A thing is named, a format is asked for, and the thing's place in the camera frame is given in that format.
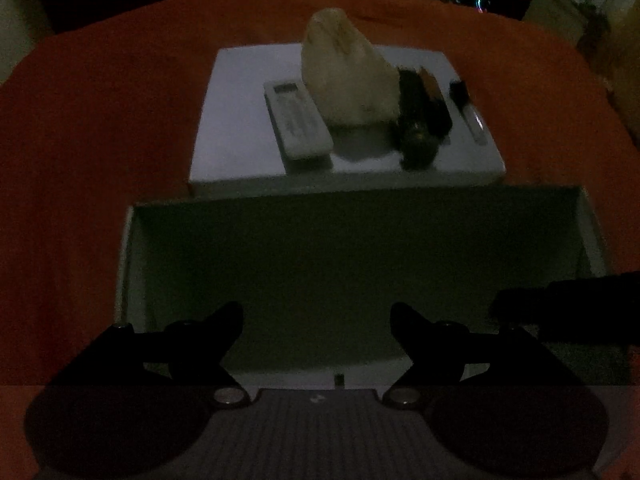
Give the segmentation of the black rectangular case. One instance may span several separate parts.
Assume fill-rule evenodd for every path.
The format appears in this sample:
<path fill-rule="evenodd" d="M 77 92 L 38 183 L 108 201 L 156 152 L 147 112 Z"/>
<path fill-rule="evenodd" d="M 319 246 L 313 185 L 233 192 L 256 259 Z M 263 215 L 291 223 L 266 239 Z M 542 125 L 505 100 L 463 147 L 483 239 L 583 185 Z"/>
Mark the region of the black rectangular case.
<path fill-rule="evenodd" d="M 452 119 L 437 79 L 425 68 L 399 70 L 396 150 L 403 170 L 427 170 L 452 128 Z"/>

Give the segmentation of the orange red tablecloth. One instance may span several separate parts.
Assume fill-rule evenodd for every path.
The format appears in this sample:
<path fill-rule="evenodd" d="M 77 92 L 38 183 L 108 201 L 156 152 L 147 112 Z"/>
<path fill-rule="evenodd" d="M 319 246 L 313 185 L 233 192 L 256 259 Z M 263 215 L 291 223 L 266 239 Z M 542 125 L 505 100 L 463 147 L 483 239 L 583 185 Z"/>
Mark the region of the orange red tablecloth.
<path fill-rule="evenodd" d="M 568 44 L 434 0 L 166 0 L 50 37 L 1 88 L 1 474 L 37 471 L 23 417 L 112 322 L 122 228 L 183 195 L 222 48 L 297 42 L 340 8 L 376 44 L 445 53 L 512 184 L 585 187 L 617 273 L 639 266 L 639 153 Z"/>

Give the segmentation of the open white cardboard box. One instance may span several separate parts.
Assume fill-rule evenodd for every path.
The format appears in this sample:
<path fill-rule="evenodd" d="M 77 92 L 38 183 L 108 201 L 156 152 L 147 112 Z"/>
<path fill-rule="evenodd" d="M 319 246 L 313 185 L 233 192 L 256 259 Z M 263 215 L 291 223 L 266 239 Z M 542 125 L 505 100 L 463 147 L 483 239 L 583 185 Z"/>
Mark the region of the open white cardboard box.
<path fill-rule="evenodd" d="M 548 312 L 536 292 L 608 273 L 574 186 L 406 186 L 219 192 L 128 212 L 116 318 L 137 332 L 195 318 L 221 333 L 237 310 L 230 372 L 253 387 L 389 385 L 408 366 L 388 316 L 495 333 Z"/>

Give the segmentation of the white remote control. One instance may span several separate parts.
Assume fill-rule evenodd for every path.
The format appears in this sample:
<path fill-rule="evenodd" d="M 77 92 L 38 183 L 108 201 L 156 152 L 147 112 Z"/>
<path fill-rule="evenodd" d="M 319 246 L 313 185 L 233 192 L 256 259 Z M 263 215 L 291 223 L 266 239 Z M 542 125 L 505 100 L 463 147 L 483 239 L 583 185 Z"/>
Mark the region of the white remote control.
<path fill-rule="evenodd" d="M 300 79 L 268 81 L 265 97 L 285 156 L 291 160 L 331 154 L 333 139 Z"/>

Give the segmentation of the white flat box lid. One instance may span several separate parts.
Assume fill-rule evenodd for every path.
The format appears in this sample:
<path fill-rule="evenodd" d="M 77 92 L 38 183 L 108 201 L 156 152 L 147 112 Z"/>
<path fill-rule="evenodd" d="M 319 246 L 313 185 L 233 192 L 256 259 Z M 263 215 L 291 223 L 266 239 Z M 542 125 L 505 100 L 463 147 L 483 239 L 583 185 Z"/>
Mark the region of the white flat box lid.
<path fill-rule="evenodd" d="M 221 181 L 251 178 L 303 177 L 312 174 L 405 176 L 402 156 L 386 141 L 381 127 L 334 130 L 329 157 L 287 162 L 281 155 L 264 84 L 300 76 L 300 44 L 263 44 L 218 52 L 201 112 L 189 181 L 197 193 Z M 381 54 L 393 66 L 428 70 L 439 84 L 452 128 L 432 166 L 419 178 L 434 185 L 497 182 L 506 165 L 487 127 L 488 142 L 478 145 L 457 107 L 449 85 L 459 76 L 442 52 L 383 46 Z"/>

